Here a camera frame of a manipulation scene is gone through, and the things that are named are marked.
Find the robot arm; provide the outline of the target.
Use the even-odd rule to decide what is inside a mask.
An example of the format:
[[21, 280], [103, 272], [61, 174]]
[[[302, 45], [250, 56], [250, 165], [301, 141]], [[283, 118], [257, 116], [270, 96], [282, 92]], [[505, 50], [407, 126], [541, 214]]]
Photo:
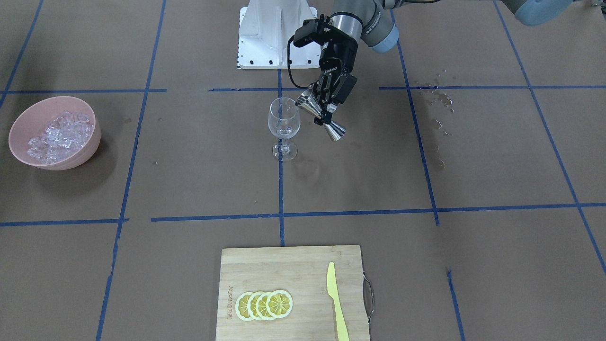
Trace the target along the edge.
[[404, 0], [336, 0], [331, 15], [306, 19], [296, 30], [292, 45], [321, 47], [320, 76], [305, 91], [318, 105], [310, 110], [316, 125], [333, 125], [333, 113], [357, 83], [353, 71], [359, 44], [377, 53], [396, 45], [400, 31], [389, 11], [405, 4]]

